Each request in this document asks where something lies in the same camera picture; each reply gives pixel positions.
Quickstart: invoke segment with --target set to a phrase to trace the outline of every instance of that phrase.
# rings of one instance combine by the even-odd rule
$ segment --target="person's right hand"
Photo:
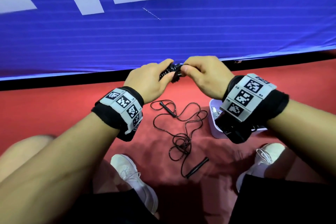
[[[190,57],[181,67],[208,97],[222,100],[233,73],[216,56]]]

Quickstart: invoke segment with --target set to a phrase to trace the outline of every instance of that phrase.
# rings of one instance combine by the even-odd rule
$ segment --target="forearm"
[[[290,100],[267,126],[316,171],[336,178],[336,116]]]
[[[46,223],[64,213],[118,132],[91,113],[52,141],[0,184],[3,223]]]

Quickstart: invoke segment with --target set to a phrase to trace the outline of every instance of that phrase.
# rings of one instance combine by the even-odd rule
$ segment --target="hand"
[[[153,102],[165,91],[168,83],[173,79],[174,72],[168,73],[160,79],[160,74],[173,63],[172,59],[166,59],[160,64],[150,63],[132,70],[124,86],[135,89],[143,98],[145,104]]]
[[[183,75],[189,76],[208,97],[222,100],[233,73],[215,56],[195,56],[181,67]]]

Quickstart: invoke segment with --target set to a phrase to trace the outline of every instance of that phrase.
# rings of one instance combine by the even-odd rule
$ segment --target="shoe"
[[[240,191],[246,174],[263,178],[266,168],[279,158],[284,149],[285,147],[280,143],[266,144],[265,146],[258,148],[256,150],[257,154],[254,159],[254,165],[238,177],[236,183],[237,191]]]
[[[123,154],[115,154],[111,158],[111,165],[139,195],[147,209],[154,214],[158,209],[158,197],[155,191],[140,179],[140,173],[134,162]]]

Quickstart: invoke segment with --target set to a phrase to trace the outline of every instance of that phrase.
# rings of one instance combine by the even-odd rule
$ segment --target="small container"
[[[209,107],[210,107],[210,113],[211,113],[211,118],[209,117],[209,124],[210,124],[210,129],[211,129],[211,133],[212,136],[215,138],[228,138],[223,131],[217,127],[217,125],[215,124],[215,119],[217,117],[217,114],[213,112],[213,107],[216,108],[216,111],[220,111],[220,106],[222,105],[222,101],[217,100],[217,99],[211,99],[209,102]],[[251,136],[255,136],[256,134],[267,130],[267,128],[265,128],[264,126],[258,126],[257,131],[253,132]]]

